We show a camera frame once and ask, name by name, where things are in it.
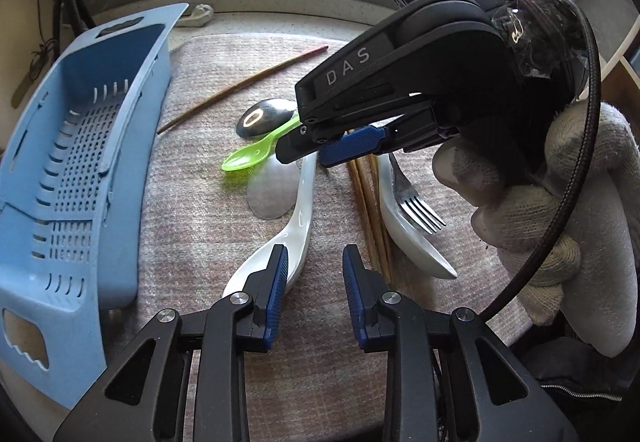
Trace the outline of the stainless steel spoon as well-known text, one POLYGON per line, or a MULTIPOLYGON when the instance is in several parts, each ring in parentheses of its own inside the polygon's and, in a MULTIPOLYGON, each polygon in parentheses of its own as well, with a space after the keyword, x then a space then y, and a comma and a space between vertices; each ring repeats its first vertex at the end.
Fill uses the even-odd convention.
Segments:
POLYGON ((250 106, 235 124, 235 132, 241 139, 261 139, 288 122, 297 107, 284 98, 267 98, 250 106))

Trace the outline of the green plastic spoon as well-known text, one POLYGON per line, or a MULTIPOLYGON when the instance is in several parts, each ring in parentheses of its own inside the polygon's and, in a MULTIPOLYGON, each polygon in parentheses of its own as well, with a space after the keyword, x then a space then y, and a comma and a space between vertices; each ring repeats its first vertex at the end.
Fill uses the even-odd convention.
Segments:
POLYGON ((250 143, 233 151, 233 153, 222 162, 221 170, 224 172, 235 172, 256 167, 256 165, 259 165, 259 163, 262 163, 271 155, 278 139, 298 127, 299 123, 299 116, 295 113, 288 122, 281 124, 280 127, 269 132, 262 139, 258 139, 257 142, 250 143))

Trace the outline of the clear plastic spoon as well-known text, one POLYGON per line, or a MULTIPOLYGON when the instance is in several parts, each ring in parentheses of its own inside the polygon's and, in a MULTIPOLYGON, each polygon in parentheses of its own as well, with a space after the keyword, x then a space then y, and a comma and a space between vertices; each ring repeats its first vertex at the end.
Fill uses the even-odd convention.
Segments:
POLYGON ((296 202, 299 167, 284 165, 271 155, 250 174, 246 199, 250 211, 262 220, 274 220, 285 215, 296 202))

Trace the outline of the stainless steel fork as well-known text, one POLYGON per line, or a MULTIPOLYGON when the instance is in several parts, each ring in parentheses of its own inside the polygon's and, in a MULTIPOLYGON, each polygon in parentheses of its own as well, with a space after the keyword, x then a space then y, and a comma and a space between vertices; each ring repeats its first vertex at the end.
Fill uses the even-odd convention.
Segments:
POLYGON ((433 235, 446 227, 446 222, 422 199, 407 179, 393 154, 389 154, 393 175, 395 199, 404 214, 427 235, 433 235))

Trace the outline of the lone red-tipped wooden chopstick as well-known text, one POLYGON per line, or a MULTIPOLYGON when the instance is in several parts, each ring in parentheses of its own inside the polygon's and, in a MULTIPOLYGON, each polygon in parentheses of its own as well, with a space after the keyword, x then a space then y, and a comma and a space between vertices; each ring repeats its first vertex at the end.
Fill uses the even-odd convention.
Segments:
POLYGON ((313 48, 312 50, 308 50, 308 52, 299 54, 292 58, 288 58, 287 60, 280 62, 280 64, 274 64, 269 68, 262 69, 257 73, 253 74, 253 76, 249 76, 248 78, 243 79, 238 83, 232 84, 224 88, 223 90, 220 90, 218 93, 203 100, 203 102, 200 102, 198 105, 190 108, 189 110, 186 110, 184 113, 181 113, 181 115, 179 115, 178 117, 175 117, 174 119, 168 121, 167 123, 162 124, 156 130, 156 134, 160 135, 165 133, 166 131, 169 131, 175 127, 178 127, 178 125, 180 125, 181 123, 186 122, 186 120, 189 120, 197 116, 199 113, 202 113, 205 109, 212 107, 213 105, 217 104, 217 102, 221 102, 222 100, 224 100, 224 98, 227 98, 232 94, 238 93, 240 90, 244 90, 244 88, 253 86, 254 84, 262 80, 265 80, 270 76, 274 76, 275 74, 280 73, 283 70, 286 70, 292 66, 296 66, 296 64, 300 64, 301 62, 304 62, 308 59, 322 55, 326 53, 328 50, 329 50, 329 46, 327 45, 318 46, 313 48))

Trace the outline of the white ceramic soup spoon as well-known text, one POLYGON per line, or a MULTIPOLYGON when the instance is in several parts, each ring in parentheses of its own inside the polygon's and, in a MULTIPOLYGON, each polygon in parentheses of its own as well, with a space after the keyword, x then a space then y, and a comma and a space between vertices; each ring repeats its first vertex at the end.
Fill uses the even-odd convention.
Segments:
POLYGON ((271 250, 275 245, 288 249, 288 278, 285 292, 289 293, 303 271, 307 259, 311 236, 311 221, 314 214, 314 180, 316 179, 318 154, 304 158, 302 174, 297 188, 297 197, 293 213, 285 227, 255 250, 237 269, 230 279, 221 297, 240 292, 250 274, 262 271, 268 264, 271 250))

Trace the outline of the pink woven dish mat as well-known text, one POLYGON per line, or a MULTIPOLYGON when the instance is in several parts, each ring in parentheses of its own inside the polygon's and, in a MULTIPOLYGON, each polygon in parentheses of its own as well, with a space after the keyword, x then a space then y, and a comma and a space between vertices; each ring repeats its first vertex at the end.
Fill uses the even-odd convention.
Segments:
POLYGON ((158 136, 145 183, 139 243, 139 285, 133 305, 104 315, 106 356, 114 360, 164 307, 205 310, 230 277, 269 240, 296 240, 296 272, 284 299, 271 351, 245 358, 250 436, 255 441, 375 441, 384 414, 386 359, 364 354, 350 324, 342 252, 364 235, 345 167, 294 165, 275 177, 262 198, 280 207, 266 219, 246 197, 250 172, 226 173, 224 159, 241 144, 235 121, 253 102, 292 98, 295 83, 316 65, 310 51, 338 43, 309 35, 251 33, 170 38, 171 81, 162 111, 170 121, 220 90, 271 73, 158 136))

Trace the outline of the small white plastic hook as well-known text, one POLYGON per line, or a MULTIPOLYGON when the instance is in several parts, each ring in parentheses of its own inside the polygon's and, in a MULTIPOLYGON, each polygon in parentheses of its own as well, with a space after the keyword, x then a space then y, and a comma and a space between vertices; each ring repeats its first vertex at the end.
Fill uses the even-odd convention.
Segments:
POLYGON ((176 22, 177 28, 201 28, 214 18, 215 11, 208 4, 195 5, 188 14, 183 14, 176 22))

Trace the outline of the blue plastic utensil basket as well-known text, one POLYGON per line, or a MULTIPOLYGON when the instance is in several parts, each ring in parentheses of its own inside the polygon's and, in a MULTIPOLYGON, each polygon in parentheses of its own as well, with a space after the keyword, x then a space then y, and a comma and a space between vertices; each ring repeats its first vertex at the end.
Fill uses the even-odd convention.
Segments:
POLYGON ((136 298, 143 193, 184 5, 79 35, 26 106, 1 162, 1 310, 46 354, 9 338, 2 360, 71 408, 106 365, 104 310, 136 298))

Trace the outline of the black tripod stand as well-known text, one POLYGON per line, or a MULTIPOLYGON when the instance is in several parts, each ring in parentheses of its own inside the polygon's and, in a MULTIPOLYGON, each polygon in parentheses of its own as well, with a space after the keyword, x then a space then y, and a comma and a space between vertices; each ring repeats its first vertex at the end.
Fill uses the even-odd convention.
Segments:
POLYGON ((61 55, 61 24, 63 18, 72 28, 74 37, 96 27, 84 0, 54 0, 52 12, 52 60, 61 55))

